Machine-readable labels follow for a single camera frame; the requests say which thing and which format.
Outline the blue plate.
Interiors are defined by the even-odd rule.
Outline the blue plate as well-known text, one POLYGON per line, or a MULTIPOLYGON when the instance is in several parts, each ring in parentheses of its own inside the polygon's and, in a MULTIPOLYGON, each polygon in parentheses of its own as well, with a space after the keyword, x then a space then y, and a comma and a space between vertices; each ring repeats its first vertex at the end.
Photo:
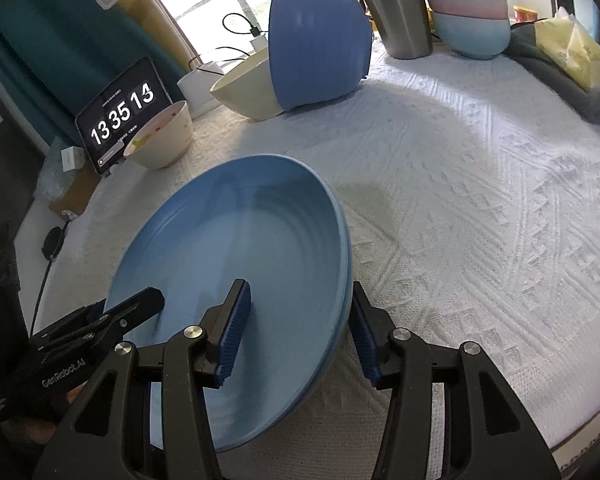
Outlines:
POLYGON ((208 333, 216 387, 206 391, 215 448, 271 429, 321 379, 350 309, 351 247, 334 192, 282 155, 223 162, 191 180, 140 229, 108 292, 110 306, 147 287, 163 309, 130 333, 140 347, 230 314, 208 333))
POLYGON ((303 408, 308 402, 309 398, 316 391, 321 382, 325 378, 325 374, 329 367, 334 362, 336 358, 336 354, 338 351, 338 347, 340 345, 340 341, 344 334, 344 326, 346 326, 347 319, 349 317, 349 313, 351 310, 351 299, 352 299, 352 254, 351 254, 351 237, 349 232, 349 227, 347 224, 347 218, 344 214, 344 209, 338 197, 334 198, 334 203, 336 205, 337 217, 343 223, 343 233, 344 239, 346 240, 343 243, 344 249, 346 250, 346 288, 344 289, 343 300, 341 301, 338 313, 339 318, 338 321, 332 330, 332 336, 330 337, 329 346, 327 347, 326 354, 324 358, 321 360, 321 366, 317 369, 317 371, 312 375, 311 380, 308 385, 303 388, 301 393, 294 399, 294 402, 289 404, 285 411, 279 416, 276 416, 270 422, 268 422, 262 430, 258 430, 253 432, 252 434, 248 434, 247 437, 240 438, 236 444, 232 445, 217 445, 215 449, 218 452, 226 452, 230 450, 234 450, 234 448, 239 448, 240 446, 252 441, 253 439, 260 437, 261 434, 265 434, 268 430, 274 428, 285 418, 290 417, 291 415, 296 414, 300 408, 303 408))

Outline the pink strawberry bowl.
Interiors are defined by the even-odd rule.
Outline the pink strawberry bowl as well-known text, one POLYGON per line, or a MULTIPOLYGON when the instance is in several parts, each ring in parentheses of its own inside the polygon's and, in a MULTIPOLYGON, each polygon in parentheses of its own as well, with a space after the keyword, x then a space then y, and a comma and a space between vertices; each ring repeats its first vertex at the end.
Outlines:
POLYGON ((186 101, 178 101, 140 128, 123 157, 146 169, 158 170, 182 158, 194 140, 193 119, 186 101))

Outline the cream yellow bowl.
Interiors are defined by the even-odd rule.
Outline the cream yellow bowl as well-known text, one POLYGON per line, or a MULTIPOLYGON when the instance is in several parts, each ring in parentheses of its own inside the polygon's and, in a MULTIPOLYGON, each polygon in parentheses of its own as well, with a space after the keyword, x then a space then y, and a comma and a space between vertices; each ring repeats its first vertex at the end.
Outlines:
POLYGON ((273 88, 268 48, 254 52, 212 87, 211 95, 233 112, 257 122, 283 113, 273 88))

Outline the large blue bowl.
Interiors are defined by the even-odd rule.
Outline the large blue bowl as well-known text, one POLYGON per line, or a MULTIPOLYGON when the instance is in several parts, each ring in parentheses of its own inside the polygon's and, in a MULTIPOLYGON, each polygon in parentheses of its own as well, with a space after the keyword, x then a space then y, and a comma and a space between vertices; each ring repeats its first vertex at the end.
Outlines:
POLYGON ((283 110, 340 99, 370 69, 370 20, 355 0, 272 0, 268 58, 283 110))

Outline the cardboard box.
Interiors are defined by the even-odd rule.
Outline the cardboard box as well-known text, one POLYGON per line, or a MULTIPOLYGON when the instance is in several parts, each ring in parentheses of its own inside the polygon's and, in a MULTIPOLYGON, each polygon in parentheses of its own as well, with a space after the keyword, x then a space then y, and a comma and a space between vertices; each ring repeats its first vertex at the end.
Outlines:
POLYGON ((78 218, 84 213, 99 182, 100 175, 91 164, 86 164, 78 171, 68 191, 58 200, 52 200, 48 209, 62 220, 78 218))

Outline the white tablecloth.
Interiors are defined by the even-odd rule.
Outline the white tablecloth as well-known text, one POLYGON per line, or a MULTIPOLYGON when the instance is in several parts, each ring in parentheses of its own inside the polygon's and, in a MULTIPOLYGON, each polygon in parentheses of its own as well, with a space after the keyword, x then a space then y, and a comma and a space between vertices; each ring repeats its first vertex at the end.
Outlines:
POLYGON ((70 226, 38 326, 102 299, 133 236, 224 160, 279 153, 336 191, 353 274, 426 341, 482 345, 558 464, 600 436, 600 127, 518 63, 376 49, 350 98, 250 122, 225 107, 163 171, 123 165, 70 226))

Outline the small white box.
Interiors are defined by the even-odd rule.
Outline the small white box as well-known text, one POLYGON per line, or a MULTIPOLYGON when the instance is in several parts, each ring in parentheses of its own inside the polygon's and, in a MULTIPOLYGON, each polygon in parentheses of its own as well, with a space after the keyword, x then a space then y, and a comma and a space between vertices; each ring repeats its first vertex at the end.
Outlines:
POLYGON ((63 172, 80 170, 86 163, 86 153, 84 148, 70 146, 60 151, 61 166, 63 172))

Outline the tablet showing clock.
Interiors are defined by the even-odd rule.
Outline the tablet showing clock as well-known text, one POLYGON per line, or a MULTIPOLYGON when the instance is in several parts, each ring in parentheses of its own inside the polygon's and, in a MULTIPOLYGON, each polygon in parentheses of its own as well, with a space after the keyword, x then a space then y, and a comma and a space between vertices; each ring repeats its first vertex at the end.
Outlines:
POLYGON ((148 56, 99 92, 76 116, 76 128, 96 174, 102 177, 120 162, 132 137, 171 104, 148 56))

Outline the white charger plug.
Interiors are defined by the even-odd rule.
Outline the white charger plug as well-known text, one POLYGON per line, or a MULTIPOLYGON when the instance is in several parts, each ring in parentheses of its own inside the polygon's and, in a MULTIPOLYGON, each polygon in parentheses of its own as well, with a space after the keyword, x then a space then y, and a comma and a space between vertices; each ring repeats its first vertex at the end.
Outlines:
POLYGON ((250 34, 250 44, 254 52, 260 52, 268 47, 268 38, 260 28, 253 27, 250 29, 250 34))

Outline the teal curtain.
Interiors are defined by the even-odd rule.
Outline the teal curtain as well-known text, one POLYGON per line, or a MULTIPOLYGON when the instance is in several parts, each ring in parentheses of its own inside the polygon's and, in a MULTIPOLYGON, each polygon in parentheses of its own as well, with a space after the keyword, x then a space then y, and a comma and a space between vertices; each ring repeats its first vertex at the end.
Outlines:
POLYGON ((181 99, 183 66, 125 10, 96 0, 0 0, 0 81, 47 143, 80 144, 76 115, 143 56, 181 99))

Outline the light blue bowl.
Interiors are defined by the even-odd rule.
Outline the light blue bowl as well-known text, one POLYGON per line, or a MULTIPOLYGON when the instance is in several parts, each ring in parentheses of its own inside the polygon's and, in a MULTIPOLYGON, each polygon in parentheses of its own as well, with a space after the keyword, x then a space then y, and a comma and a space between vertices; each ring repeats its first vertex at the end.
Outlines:
POLYGON ((466 58, 495 58, 509 45, 510 25, 507 18, 468 18, 434 12, 432 20, 437 36, 466 58))

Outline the yellow curtain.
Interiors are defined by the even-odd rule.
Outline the yellow curtain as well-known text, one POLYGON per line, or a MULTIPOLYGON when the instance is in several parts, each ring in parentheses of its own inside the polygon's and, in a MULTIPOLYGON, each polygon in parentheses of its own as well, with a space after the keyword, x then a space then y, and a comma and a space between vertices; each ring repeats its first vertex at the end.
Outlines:
POLYGON ((189 72, 197 52, 160 0, 119 0, 114 10, 124 11, 155 41, 158 53, 151 55, 160 74, 172 86, 189 72))

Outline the steel tumbler with lid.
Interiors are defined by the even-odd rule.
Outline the steel tumbler with lid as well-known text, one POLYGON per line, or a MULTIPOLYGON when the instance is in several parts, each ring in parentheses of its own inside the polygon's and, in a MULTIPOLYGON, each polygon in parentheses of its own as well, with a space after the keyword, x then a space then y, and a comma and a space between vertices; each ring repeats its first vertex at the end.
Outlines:
POLYGON ((425 0, 358 0, 366 6, 392 58, 412 60, 432 52, 425 0))

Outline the yellow red jar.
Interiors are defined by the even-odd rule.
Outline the yellow red jar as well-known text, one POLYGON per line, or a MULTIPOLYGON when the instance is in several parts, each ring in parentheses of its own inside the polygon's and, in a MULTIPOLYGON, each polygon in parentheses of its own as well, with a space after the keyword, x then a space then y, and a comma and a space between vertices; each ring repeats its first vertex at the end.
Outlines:
POLYGON ((515 23, 532 23, 539 18, 538 12, 524 6, 513 6, 513 11, 515 23))

